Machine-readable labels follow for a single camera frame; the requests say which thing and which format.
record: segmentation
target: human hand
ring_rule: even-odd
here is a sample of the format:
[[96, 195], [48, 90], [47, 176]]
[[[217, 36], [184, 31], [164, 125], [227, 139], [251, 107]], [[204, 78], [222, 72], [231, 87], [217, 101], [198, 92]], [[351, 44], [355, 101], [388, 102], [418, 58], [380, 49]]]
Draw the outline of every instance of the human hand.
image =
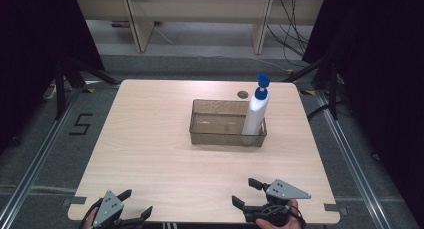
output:
[[[290, 201], [292, 204], [292, 208], [290, 210], [293, 214], [297, 215], [298, 211], [296, 210], [296, 208], [299, 208], [298, 203], [295, 199], [291, 199]], [[283, 227], [276, 227], [272, 225], [269, 221], [266, 221], [260, 218], [256, 219], [256, 225], [258, 225], [262, 229], [300, 229], [301, 228], [300, 221], [292, 215], [289, 215], [287, 219], [287, 224], [284, 225]]]
[[82, 229], [89, 229], [91, 225], [93, 225], [94, 217], [96, 216], [96, 213], [98, 210], [99, 208], [96, 207], [90, 212], [90, 214], [87, 217], [87, 220], [85, 220], [84, 227]]

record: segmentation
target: metal rail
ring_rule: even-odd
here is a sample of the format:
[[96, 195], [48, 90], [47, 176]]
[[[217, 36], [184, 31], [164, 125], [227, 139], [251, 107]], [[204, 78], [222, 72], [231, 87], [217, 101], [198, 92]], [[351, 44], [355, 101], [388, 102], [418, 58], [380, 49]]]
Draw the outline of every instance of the metal rail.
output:
[[[327, 98], [322, 91], [317, 91], [317, 99], [320, 106], [328, 104]], [[386, 213], [383, 210], [380, 202], [377, 199], [374, 191], [371, 188], [358, 160], [355, 157], [352, 148], [350, 147], [343, 131], [337, 120], [334, 120], [329, 110], [324, 111], [325, 118], [330, 125], [331, 131], [336, 138], [337, 144], [339, 145], [340, 151], [346, 161], [346, 164], [352, 174], [353, 179], [361, 193], [361, 196], [368, 208], [368, 211], [374, 221], [376, 228], [392, 228], [390, 222], [387, 219]]]
[[32, 184], [34, 183], [44, 165], [44, 162], [49, 156], [50, 151], [53, 148], [53, 145], [56, 142], [60, 131], [62, 130], [63, 124], [66, 121], [75, 100], [78, 98], [81, 92], [82, 89], [74, 89], [74, 91], [71, 92], [70, 98], [68, 99], [68, 106], [62, 113], [62, 116], [55, 120], [53, 123], [53, 126], [50, 128], [47, 137], [32, 160], [31, 165], [28, 167], [24, 177], [21, 179], [19, 185], [16, 187], [12, 196], [9, 198], [6, 206], [1, 210], [0, 226], [2, 229], [10, 228], [12, 225], [22, 204], [25, 201], [25, 198], [28, 195], [28, 192], [31, 189]]

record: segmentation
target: bottle nozzle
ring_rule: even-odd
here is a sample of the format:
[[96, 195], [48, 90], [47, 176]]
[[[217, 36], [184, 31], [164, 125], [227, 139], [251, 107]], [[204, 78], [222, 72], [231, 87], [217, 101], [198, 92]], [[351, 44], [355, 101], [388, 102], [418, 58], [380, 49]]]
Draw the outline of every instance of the bottle nozzle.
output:
[[264, 73], [262, 73], [262, 72], [259, 72], [258, 73], [258, 85], [260, 86], [260, 87], [262, 87], [262, 88], [266, 88], [266, 87], [268, 87], [269, 86], [269, 83], [270, 83], [270, 79], [269, 79], [269, 77], [267, 76], [267, 75], [265, 75]]

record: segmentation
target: floor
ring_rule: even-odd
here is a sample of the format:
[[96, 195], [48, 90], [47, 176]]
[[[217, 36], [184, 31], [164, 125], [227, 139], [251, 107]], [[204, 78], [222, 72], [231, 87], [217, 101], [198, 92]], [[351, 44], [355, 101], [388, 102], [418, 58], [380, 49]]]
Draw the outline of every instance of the floor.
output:
[[[300, 61], [301, 56], [298, 53], [285, 49], [269, 31], [266, 34], [262, 54], [255, 55], [248, 25], [159, 23], [153, 30], [147, 50], [140, 54], [135, 51], [129, 28], [114, 28], [111, 27], [111, 22], [108, 21], [87, 21], [87, 24], [92, 32], [98, 51], [102, 55], [102, 59], [108, 61], [109, 65], [114, 65], [114, 62], [110, 61], [114, 60], [114, 56], [131, 56], [133, 60], [140, 57], [160, 60], [155, 58], [162, 56], [181, 59], [194, 57], [203, 61], [205, 59], [221, 61], [245, 59], [244, 61], [252, 60], [251, 64], [277, 69], [284, 75], [288, 74], [288, 67], [276, 63], [278, 60], [287, 60], [290, 67], [295, 71], [307, 65]], [[289, 30], [288, 26], [281, 28], [278, 25], [271, 25], [270, 28], [283, 41], [302, 52], [303, 47], [298, 38], [286, 38], [283, 29]], [[304, 37], [302, 40], [305, 41], [310, 36], [313, 28], [304, 26], [297, 29]], [[131, 62], [131, 60], [129, 62], [127, 60], [126, 63], [131, 66]], [[310, 85], [304, 83], [304, 81], [307, 81], [306, 79], [299, 81], [298, 87], [305, 90], [310, 89]], [[110, 105], [115, 93], [116, 90], [102, 90], [94, 100]], [[326, 103], [325, 95], [320, 96], [319, 94], [318, 92], [317, 96], [312, 97], [301, 95], [306, 113], [310, 113], [311, 109]], [[90, 110], [88, 107], [89, 100], [93, 99], [89, 98], [88, 94], [83, 93], [78, 100], [80, 105], [78, 112]], [[29, 127], [26, 132], [23, 132], [25, 135], [38, 136], [34, 136], [31, 140], [23, 143], [30, 141], [33, 145], [42, 145], [44, 138], [48, 137], [50, 133], [50, 128], [60, 126], [52, 123], [55, 111], [54, 102], [48, 101], [39, 110], [40, 112], [37, 113], [42, 116], [33, 118], [29, 123], [37, 126], [35, 128]], [[98, 113], [103, 115], [103, 117], [107, 115], [107, 107], [98, 110], [103, 110]], [[77, 117], [78, 112], [74, 112], [73, 114], [75, 115], [71, 115], [71, 117]], [[318, 148], [321, 148], [320, 153], [324, 167], [342, 215], [341, 222], [329, 226], [329, 228], [418, 228], [395, 186], [391, 183], [387, 173], [385, 173], [384, 168], [369, 156], [372, 148], [367, 144], [364, 135], [358, 129], [360, 127], [356, 125], [355, 120], [349, 115], [349, 108], [342, 106], [338, 108], [338, 112], [341, 115], [338, 121], [333, 121], [328, 113], [317, 115], [310, 121]], [[91, 119], [93, 122], [90, 123], [104, 119], [93, 117]], [[101, 127], [97, 127], [96, 130], [95, 133], [100, 133]], [[320, 138], [323, 135], [339, 136], [342, 139]], [[343, 140], [344, 135], [349, 135], [348, 140]], [[17, 215], [12, 216], [15, 219], [15, 222], [11, 223], [12, 228], [27, 228], [28, 221], [30, 221], [30, 225], [33, 228], [44, 228], [49, 225], [60, 225], [60, 223], [63, 223], [63, 219], [60, 218], [46, 218], [49, 218], [49, 213], [52, 210], [66, 215], [67, 206], [69, 206], [68, 198], [75, 193], [73, 185], [78, 185], [79, 183], [75, 181], [75, 177], [70, 175], [84, 172], [84, 166], [78, 167], [76, 165], [85, 165], [88, 162], [91, 151], [85, 151], [84, 148], [87, 145], [84, 143], [93, 144], [95, 141], [69, 141], [60, 137], [55, 138], [55, 140], [56, 147], [69, 148], [69, 146], [72, 146], [77, 153], [71, 154], [72, 158], [65, 161], [61, 159], [60, 150], [52, 151], [45, 164], [39, 169], [41, 171], [40, 176], [33, 179], [32, 183], [34, 183], [34, 186], [32, 186], [25, 203], [19, 205], [22, 206], [21, 211]], [[26, 148], [30, 148], [29, 151], [10, 150], [0, 157], [0, 206], [5, 206], [10, 202], [8, 198], [17, 188], [21, 179], [28, 174], [27, 169], [32, 166], [32, 159], [38, 156], [39, 147], [31, 146], [31, 144], [24, 145]], [[43, 213], [43, 210], [38, 210], [38, 214], [34, 213], [34, 208], [38, 208], [40, 205], [45, 205], [45, 213]], [[36, 217], [39, 217], [39, 219], [31, 218], [30, 215], [32, 213], [38, 215]], [[385, 217], [388, 218], [388, 224], [385, 222]], [[73, 228], [73, 225], [76, 226], [77, 224], [66, 223], [63, 228]]]

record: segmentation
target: blue cap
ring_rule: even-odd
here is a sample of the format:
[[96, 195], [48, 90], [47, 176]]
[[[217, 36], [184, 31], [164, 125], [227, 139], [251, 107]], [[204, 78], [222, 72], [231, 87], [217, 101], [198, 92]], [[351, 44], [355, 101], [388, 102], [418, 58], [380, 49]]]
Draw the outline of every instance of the blue cap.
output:
[[265, 74], [263, 74], [262, 72], [258, 73], [258, 84], [260, 87], [262, 88], [266, 88], [269, 86], [269, 82], [271, 80], [269, 80], [269, 77]]
[[255, 97], [258, 100], [264, 100], [268, 95], [268, 90], [266, 89], [269, 86], [269, 77], [262, 72], [258, 73], [258, 84], [259, 87], [255, 91]]

